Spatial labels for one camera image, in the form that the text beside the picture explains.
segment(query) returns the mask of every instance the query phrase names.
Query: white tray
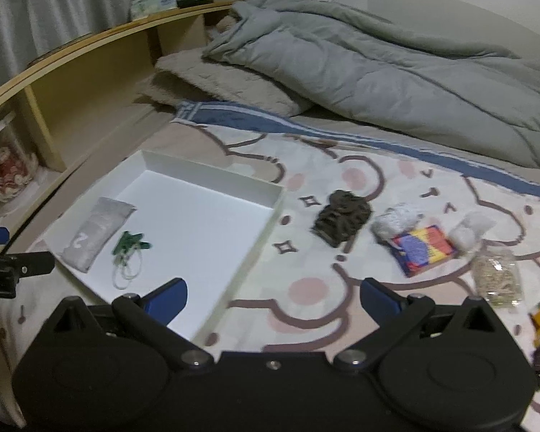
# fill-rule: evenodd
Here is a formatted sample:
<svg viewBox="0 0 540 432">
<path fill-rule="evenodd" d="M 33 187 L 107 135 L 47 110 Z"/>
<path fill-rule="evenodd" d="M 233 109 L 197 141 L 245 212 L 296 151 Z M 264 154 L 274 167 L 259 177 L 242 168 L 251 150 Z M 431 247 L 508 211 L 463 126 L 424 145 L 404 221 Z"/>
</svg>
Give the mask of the white tray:
<svg viewBox="0 0 540 432">
<path fill-rule="evenodd" d="M 101 196 L 136 206 L 88 273 L 65 266 L 108 303 L 183 278 L 188 303 L 168 326 L 201 344 L 256 261 L 279 216 L 282 193 L 282 187 L 261 180 L 139 151 L 76 200 L 44 240 L 58 257 Z M 111 253 L 124 230 L 144 233 L 153 247 L 142 251 L 140 275 L 119 290 L 112 284 Z"/>
</svg>

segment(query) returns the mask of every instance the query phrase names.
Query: blue blanket edge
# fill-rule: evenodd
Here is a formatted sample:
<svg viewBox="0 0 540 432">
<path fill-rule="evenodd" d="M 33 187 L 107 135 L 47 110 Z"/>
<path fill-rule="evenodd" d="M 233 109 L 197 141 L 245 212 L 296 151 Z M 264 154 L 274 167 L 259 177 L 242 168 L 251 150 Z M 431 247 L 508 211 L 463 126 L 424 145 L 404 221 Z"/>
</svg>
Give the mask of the blue blanket edge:
<svg viewBox="0 0 540 432">
<path fill-rule="evenodd" d="M 185 100 L 179 104 L 176 117 L 193 123 L 228 126 L 260 133 L 287 133 L 334 141 L 348 141 L 420 159 L 421 161 L 455 170 L 464 176 L 486 180 L 503 186 L 516 193 L 540 197 L 540 184 L 529 182 L 498 167 L 469 161 L 445 153 L 416 149 L 399 143 L 369 138 L 368 136 L 342 134 L 321 128 L 313 128 L 235 102 L 190 102 Z"/>
</svg>

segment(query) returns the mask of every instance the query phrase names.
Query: metal bolt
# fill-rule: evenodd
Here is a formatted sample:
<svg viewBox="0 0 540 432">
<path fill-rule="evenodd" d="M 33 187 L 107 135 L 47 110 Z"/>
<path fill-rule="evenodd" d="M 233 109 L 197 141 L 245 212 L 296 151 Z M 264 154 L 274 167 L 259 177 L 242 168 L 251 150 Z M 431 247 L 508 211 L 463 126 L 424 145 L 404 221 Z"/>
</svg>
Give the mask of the metal bolt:
<svg viewBox="0 0 540 432">
<path fill-rule="evenodd" d="M 366 353 L 358 349 L 346 349 L 338 354 L 338 360 L 341 360 L 348 365 L 360 365 L 366 360 Z"/>
<path fill-rule="evenodd" d="M 193 349 L 191 351 L 186 351 L 185 353 L 180 356 L 180 359 L 185 364 L 188 364 L 192 367 L 202 367 L 203 365 L 207 364 L 210 360 L 210 356 L 204 352 L 199 351 L 197 349 Z"/>
<path fill-rule="evenodd" d="M 270 370 L 278 370 L 281 366 L 282 364 L 278 360 L 268 360 L 266 362 L 266 367 Z"/>
</svg>

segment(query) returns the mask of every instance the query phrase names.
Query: gray pouch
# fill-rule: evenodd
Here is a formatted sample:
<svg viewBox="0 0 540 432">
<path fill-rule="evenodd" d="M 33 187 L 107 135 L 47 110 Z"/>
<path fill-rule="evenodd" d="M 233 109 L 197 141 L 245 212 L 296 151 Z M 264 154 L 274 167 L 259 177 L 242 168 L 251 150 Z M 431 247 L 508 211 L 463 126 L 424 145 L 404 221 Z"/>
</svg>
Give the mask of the gray pouch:
<svg viewBox="0 0 540 432">
<path fill-rule="evenodd" d="M 62 260 L 72 268 L 86 273 L 108 239 L 124 225 L 134 211 L 136 208 L 131 204 L 111 198 L 99 198 L 88 220 L 80 226 L 60 255 Z"/>
</svg>

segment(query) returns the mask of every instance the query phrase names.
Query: comforter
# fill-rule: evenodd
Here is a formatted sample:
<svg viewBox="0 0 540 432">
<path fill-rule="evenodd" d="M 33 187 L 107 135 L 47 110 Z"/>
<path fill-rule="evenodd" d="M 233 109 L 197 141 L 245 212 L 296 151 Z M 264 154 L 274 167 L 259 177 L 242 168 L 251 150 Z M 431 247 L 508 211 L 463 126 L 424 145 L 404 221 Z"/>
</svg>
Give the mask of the comforter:
<svg viewBox="0 0 540 432">
<path fill-rule="evenodd" d="M 540 62 L 311 0 L 239 1 L 204 55 L 356 121 L 540 168 Z"/>
</svg>

